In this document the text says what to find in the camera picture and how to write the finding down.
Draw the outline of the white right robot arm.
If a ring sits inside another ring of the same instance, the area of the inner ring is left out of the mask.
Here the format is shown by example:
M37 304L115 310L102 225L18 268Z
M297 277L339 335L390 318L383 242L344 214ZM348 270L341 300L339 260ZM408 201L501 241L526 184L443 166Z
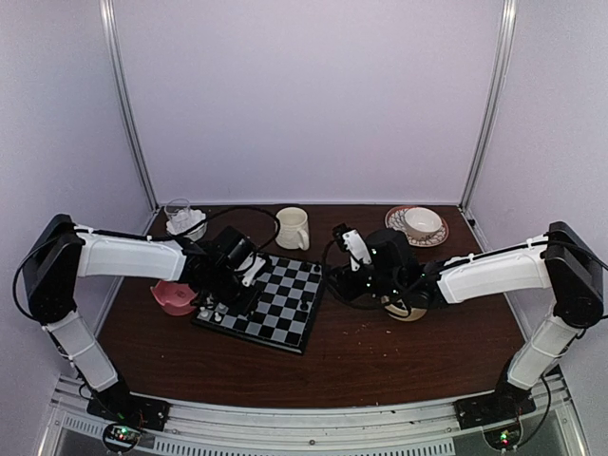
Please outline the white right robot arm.
M571 343L604 319L607 265L565 222L538 237L499 250L420 262L395 229L362 237L340 224L332 236L349 257L326 280L338 299L370 295L390 317L413 322L430 310L490 295L549 290L554 302L531 339L507 361L487 398L493 418L508 418Z

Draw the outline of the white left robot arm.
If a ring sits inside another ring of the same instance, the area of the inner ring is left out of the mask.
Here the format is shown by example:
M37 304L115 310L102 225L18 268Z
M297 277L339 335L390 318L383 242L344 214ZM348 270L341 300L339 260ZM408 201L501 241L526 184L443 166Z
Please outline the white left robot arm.
M88 385L101 393L101 408L115 421L126 422L136 414L136 400L118 387L117 369L79 315L77 280L151 278L184 284L224 306L245 308L265 264L251 240L233 227L212 240L194 241L187 232L154 237L94 229L58 214L15 276L24 283L27 316L51 333Z

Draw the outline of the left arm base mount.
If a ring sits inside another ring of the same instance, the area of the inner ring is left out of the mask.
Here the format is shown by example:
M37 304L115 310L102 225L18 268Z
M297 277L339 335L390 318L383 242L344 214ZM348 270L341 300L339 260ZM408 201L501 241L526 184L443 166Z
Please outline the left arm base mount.
M134 449L150 430L164 430L170 405L163 400L132 396L125 411L114 411L92 397L86 412L108 421L102 431L102 443L111 452Z

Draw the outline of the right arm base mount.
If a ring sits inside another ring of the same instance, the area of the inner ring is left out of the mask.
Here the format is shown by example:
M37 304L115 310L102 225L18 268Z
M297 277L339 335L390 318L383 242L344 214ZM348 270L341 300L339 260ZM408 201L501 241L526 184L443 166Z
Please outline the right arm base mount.
M536 404L530 396L519 400L491 392L457 400L454 408L461 430L480 428L490 448L507 452L523 441L522 418Z

